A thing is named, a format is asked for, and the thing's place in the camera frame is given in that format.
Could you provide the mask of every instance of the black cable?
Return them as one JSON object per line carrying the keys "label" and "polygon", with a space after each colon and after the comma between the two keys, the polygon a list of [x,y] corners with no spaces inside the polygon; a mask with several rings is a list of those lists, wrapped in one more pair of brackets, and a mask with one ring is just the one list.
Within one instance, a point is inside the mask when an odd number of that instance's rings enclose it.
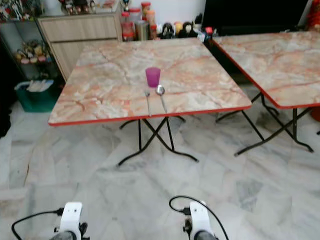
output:
{"label": "black cable", "polygon": [[221,227],[221,229],[222,229],[222,231],[223,231],[223,233],[224,233],[225,239],[226,239],[226,240],[229,240],[228,235],[227,235],[227,233],[226,233],[226,230],[225,230],[224,226],[222,225],[222,223],[220,222],[219,218],[216,216],[216,214],[215,214],[207,205],[203,204],[201,201],[199,201],[198,199],[195,199],[195,198],[193,198],[193,197],[191,197],[191,196],[178,195],[178,196],[172,197],[172,198],[170,199],[170,201],[169,201],[169,207],[170,207],[172,210],[174,210],[174,211],[176,211],[176,212],[178,212],[178,213],[183,213],[183,214],[185,214],[186,208],[184,208],[184,209],[176,209],[176,208],[174,208],[174,207],[172,206],[172,201],[173,201],[173,200],[176,200],[176,199],[190,199],[190,200],[195,201],[195,202],[201,204],[202,206],[204,206],[204,207],[215,217],[215,219],[216,219],[217,222],[219,223],[219,225],[220,225],[220,227]]}
{"label": "black cable", "polygon": [[43,212],[38,212],[36,214],[33,214],[33,215],[30,215],[30,216],[26,216],[24,218],[21,218],[20,220],[18,221],[15,221],[12,226],[11,226],[11,230],[12,230],[12,233],[14,234],[14,236],[18,239],[18,240],[22,240],[22,238],[18,235],[18,233],[16,232],[15,230],[15,225],[24,221],[24,220],[27,220],[27,219],[30,219],[30,218],[33,218],[35,216],[38,216],[38,215],[43,215],[43,214],[57,214],[58,216],[62,216],[62,213],[64,212],[64,209],[63,208],[59,208],[55,211],[43,211]]}

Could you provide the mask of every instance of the metal spoon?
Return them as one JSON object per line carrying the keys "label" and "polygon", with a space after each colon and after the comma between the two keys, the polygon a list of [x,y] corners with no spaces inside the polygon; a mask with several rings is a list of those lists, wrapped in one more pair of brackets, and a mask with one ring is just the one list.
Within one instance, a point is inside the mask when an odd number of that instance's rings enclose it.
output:
{"label": "metal spoon", "polygon": [[151,117],[150,104],[149,104],[150,92],[146,90],[146,91],[144,91],[144,95],[146,96],[146,102],[148,104],[149,117]]}
{"label": "metal spoon", "polygon": [[168,113],[168,110],[167,110],[167,107],[166,107],[166,104],[165,104],[165,101],[164,101],[164,98],[163,98],[163,95],[165,94],[165,87],[162,86],[162,85],[158,85],[155,89],[155,92],[156,94],[158,94],[160,97],[161,97],[161,101],[162,101],[162,106],[163,106],[163,109],[165,111],[165,113]]}

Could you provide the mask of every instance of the green basket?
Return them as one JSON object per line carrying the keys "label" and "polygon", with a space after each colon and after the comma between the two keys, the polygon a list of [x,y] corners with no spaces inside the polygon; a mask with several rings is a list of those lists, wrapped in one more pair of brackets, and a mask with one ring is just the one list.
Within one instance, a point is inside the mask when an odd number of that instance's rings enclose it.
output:
{"label": "green basket", "polygon": [[23,110],[28,113],[46,113],[51,112],[54,108],[61,89],[54,84],[53,80],[48,80],[48,83],[53,83],[47,90],[42,92],[31,92],[27,88],[29,81],[20,82],[15,86],[15,92]]}

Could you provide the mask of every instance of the cabinet drawer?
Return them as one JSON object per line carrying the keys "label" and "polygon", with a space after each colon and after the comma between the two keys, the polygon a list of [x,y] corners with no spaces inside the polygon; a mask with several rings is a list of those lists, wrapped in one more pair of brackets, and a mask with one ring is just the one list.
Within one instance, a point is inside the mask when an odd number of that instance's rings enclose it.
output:
{"label": "cabinet drawer", "polygon": [[117,38],[113,16],[57,18],[41,24],[50,42]]}
{"label": "cabinet drawer", "polygon": [[51,47],[54,52],[55,60],[60,67],[65,81],[67,81],[85,46],[98,46],[114,42],[115,40],[59,42],[52,43]]}

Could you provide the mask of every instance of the crossed table legs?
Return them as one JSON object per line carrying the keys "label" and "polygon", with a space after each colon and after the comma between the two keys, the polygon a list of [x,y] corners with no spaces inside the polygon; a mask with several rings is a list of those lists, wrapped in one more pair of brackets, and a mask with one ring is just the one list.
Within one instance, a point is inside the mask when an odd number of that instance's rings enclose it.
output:
{"label": "crossed table legs", "polygon": [[[299,120],[300,118],[302,118],[305,114],[307,114],[308,112],[310,112],[311,108],[307,108],[305,109],[303,112],[301,112],[299,115],[297,114],[297,109],[294,108],[292,109],[292,120],[289,121],[288,123],[284,124],[283,122],[280,121],[280,119],[277,117],[277,115],[279,115],[278,111],[271,107],[266,105],[266,101],[265,101],[265,96],[260,92],[257,96],[255,96],[251,102],[255,102],[259,97],[261,97],[261,102],[262,105],[265,107],[265,109],[272,115],[272,117],[278,122],[278,124],[281,126],[281,128],[279,128],[277,131],[275,131],[271,136],[269,136],[268,138],[264,138],[262,136],[262,134],[259,132],[259,130],[256,128],[255,124],[251,121],[251,119],[248,117],[248,115],[242,110],[242,111],[233,111],[233,112],[229,112],[221,117],[219,117],[216,120],[216,123],[221,121],[222,119],[231,116],[235,113],[238,112],[242,112],[242,114],[244,115],[244,117],[247,119],[247,121],[249,122],[249,124],[252,126],[252,128],[254,129],[254,131],[258,134],[258,136],[260,137],[261,141],[257,142],[251,146],[248,146],[238,152],[236,152],[234,154],[234,156],[239,156],[240,154],[243,154],[244,152],[256,148],[258,146],[261,146],[262,144],[265,144],[267,142],[269,142],[271,139],[275,138],[276,136],[278,136],[280,133],[282,133],[283,131],[286,131],[286,133],[299,145],[302,145],[306,148],[308,148],[309,152],[313,153],[314,150],[306,143],[300,142],[297,139],[297,120]],[[292,133],[288,130],[288,128],[292,125]]]}
{"label": "crossed table legs", "polygon": [[[187,154],[187,153],[183,153],[183,152],[179,152],[175,150],[175,145],[174,145],[174,141],[172,138],[172,134],[171,134],[171,129],[170,129],[170,124],[169,124],[169,117],[165,117],[160,125],[154,129],[154,127],[148,122],[147,119],[142,119],[143,122],[145,123],[145,125],[152,131],[152,136],[149,138],[149,140],[146,142],[146,144],[142,147],[142,139],[141,139],[141,119],[139,120],[130,120],[125,122],[122,126],[120,126],[120,129],[122,129],[124,126],[126,126],[129,123],[138,121],[138,137],[139,137],[139,151],[125,157],[122,161],[120,161],[117,166],[120,167],[123,163],[125,163],[127,160],[129,160],[130,158],[133,158],[135,156],[137,156],[138,154],[141,154],[142,152],[144,152],[147,147],[150,145],[150,143],[153,141],[153,139],[155,137],[157,137],[160,142],[165,146],[166,149],[168,149],[170,152],[174,153],[174,154],[178,154],[178,155],[183,155],[183,156],[187,156],[189,158],[191,158],[192,160],[194,160],[195,162],[199,162],[198,159],[196,159],[194,156]],[[161,130],[161,128],[164,126],[164,124],[166,123],[167,128],[168,128],[168,133],[169,133],[169,137],[170,137],[170,143],[171,143],[171,147],[169,147],[166,142],[162,139],[162,137],[159,135],[159,131]]]}

